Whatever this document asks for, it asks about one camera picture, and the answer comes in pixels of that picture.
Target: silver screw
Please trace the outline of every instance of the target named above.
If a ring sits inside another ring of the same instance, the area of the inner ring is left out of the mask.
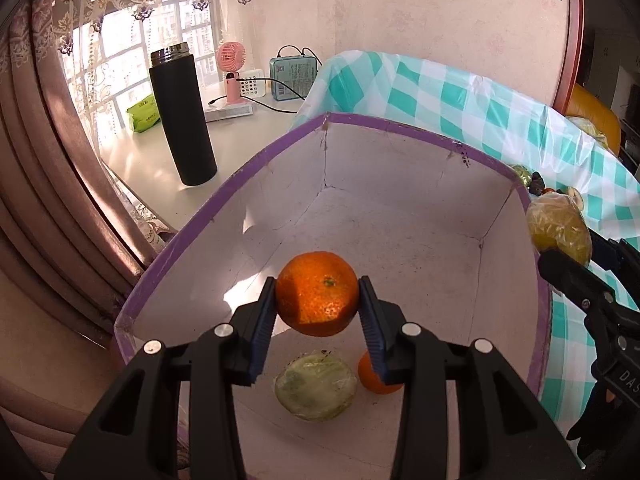
[[[494,345],[492,345],[491,341],[487,341],[487,339],[477,339],[474,346],[476,347],[476,350],[483,354],[488,354],[494,349]]]
[[[409,335],[411,337],[415,337],[417,335],[420,335],[420,332],[422,332],[422,329],[420,328],[420,325],[418,325],[418,324],[405,323],[404,325],[402,325],[402,333],[404,335]]]
[[[156,339],[147,341],[143,347],[146,354],[157,354],[162,349],[162,343]]]
[[[226,337],[232,335],[233,332],[234,328],[232,325],[229,325],[229,323],[221,323],[213,329],[213,333],[218,337]]]

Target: silver bottle rim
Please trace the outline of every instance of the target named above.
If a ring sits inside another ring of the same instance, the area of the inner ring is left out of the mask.
[[[189,55],[189,43],[176,43],[151,53],[151,65],[157,66]]]

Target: checkered tablecloth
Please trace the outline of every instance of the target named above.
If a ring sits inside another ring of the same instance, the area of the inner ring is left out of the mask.
[[[548,187],[574,186],[588,226],[605,238],[640,242],[640,186],[594,139],[555,110],[491,79],[424,59],[348,51],[319,72],[294,127],[324,112],[352,112],[458,139],[507,164],[539,171]],[[637,308],[610,272],[591,270]],[[583,314],[553,294],[552,338],[542,404],[567,432],[594,379],[593,341]]]

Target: purple tape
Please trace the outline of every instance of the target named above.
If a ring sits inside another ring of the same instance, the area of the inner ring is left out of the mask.
[[[129,295],[129,298],[127,298],[127,301],[125,302],[114,326],[116,341],[125,363],[128,363],[135,354],[132,338],[126,332],[128,332],[128,330],[133,326],[140,310],[149,299],[156,286],[158,286],[158,283],[160,283],[162,278],[167,274],[171,266],[198,237],[200,232],[208,225],[209,221],[217,214],[217,212],[222,209],[225,203],[231,199],[236,191],[238,191],[252,176],[266,166],[271,159],[315,129],[319,128],[325,121],[330,123],[354,124],[355,126],[364,126],[366,128],[374,128],[384,132],[411,137],[412,139],[428,142],[435,146],[466,156],[511,180],[513,187],[522,202],[523,209],[526,211],[529,207],[531,202],[529,193],[511,168],[492,156],[489,156],[480,150],[476,150],[467,144],[463,144],[458,140],[454,140],[440,134],[435,134],[416,126],[396,123],[383,118],[336,112],[320,115],[304,124],[301,124],[290,132],[287,132],[285,135],[275,140],[261,152],[257,153],[257,155],[252,157],[242,168],[229,177],[229,179],[211,196],[211,198],[203,204],[193,218],[189,220],[188,224],[185,225],[177,235],[175,235],[174,239],[169,242],[167,247],[158,254],[158,257],[142,275],[138,284],[133,289],[133,292]],[[546,282],[540,277],[540,275],[538,275],[538,323],[536,327],[536,339],[533,355],[527,377],[527,386],[529,386],[531,391],[536,394],[540,393],[540,389],[542,387],[542,379],[548,355],[550,313],[550,291]]]

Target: tabletop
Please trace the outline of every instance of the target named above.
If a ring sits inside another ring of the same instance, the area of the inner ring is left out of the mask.
[[[258,99],[274,108],[297,111],[301,101]],[[168,227],[180,230],[207,199],[252,156],[284,135],[294,114],[254,104],[250,116],[207,123],[218,164],[216,175],[199,186],[185,186],[175,169],[162,123],[136,134],[122,130],[100,146],[100,156],[127,188]]]

